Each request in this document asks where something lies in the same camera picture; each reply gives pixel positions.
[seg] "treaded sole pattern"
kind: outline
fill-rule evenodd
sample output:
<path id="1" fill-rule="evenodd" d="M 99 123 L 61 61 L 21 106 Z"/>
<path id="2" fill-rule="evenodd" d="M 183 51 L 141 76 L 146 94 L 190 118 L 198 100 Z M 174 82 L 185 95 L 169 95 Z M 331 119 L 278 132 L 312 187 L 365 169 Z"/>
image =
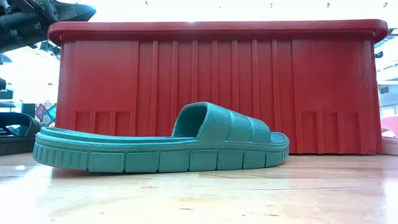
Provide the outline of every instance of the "treaded sole pattern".
<path id="1" fill-rule="evenodd" d="M 239 149 L 189 149 L 149 152 L 85 152 L 57 149 L 35 143 L 35 161 L 52 167 L 90 172 L 186 172 L 272 167 L 289 155 Z"/>
<path id="2" fill-rule="evenodd" d="M 34 139 L 21 142 L 10 142 L 0 144 L 0 156 L 13 155 L 18 153 L 32 152 Z"/>

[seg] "red plastic crate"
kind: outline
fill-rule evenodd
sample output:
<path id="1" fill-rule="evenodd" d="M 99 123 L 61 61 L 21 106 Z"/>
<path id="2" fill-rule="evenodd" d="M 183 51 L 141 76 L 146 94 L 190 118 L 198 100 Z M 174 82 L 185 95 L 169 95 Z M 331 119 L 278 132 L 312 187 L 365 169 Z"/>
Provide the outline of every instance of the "red plastic crate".
<path id="1" fill-rule="evenodd" d="M 375 154 L 380 20 L 59 22 L 57 126 L 170 135 L 180 109 L 210 101 L 286 133 L 291 153 Z"/>

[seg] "black sandal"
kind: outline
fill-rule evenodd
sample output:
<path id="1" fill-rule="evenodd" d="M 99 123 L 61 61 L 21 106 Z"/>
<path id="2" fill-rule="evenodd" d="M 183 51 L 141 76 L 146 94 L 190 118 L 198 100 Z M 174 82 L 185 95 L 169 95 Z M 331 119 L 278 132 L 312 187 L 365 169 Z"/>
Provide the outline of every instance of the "black sandal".
<path id="1" fill-rule="evenodd" d="M 19 125 L 19 128 L 8 127 Z M 32 152 L 42 124 L 23 113 L 0 113 L 0 156 Z"/>

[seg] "red object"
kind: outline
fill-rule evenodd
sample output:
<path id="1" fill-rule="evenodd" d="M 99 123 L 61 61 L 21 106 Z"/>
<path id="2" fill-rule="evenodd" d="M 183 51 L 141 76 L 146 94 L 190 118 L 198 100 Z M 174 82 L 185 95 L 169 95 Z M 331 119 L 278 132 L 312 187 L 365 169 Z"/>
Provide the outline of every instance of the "red object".
<path id="1" fill-rule="evenodd" d="M 380 20 L 59 22 L 57 126 L 167 136 L 180 109 L 210 101 L 286 133 L 291 153 L 375 154 Z"/>

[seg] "slide sandal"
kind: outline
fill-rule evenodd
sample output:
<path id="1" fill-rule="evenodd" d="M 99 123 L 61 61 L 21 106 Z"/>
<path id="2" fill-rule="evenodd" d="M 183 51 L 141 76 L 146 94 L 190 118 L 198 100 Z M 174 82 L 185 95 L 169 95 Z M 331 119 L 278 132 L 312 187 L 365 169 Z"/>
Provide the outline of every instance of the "slide sandal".
<path id="1" fill-rule="evenodd" d="M 32 152 L 35 135 L 41 127 L 42 124 L 27 114 L 0 113 L 0 156 Z"/>
<path id="2" fill-rule="evenodd" d="M 276 166 L 289 139 L 220 106 L 198 102 L 180 112 L 171 137 L 117 137 L 42 128 L 33 158 L 53 167 L 90 172 L 185 172 Z"/>

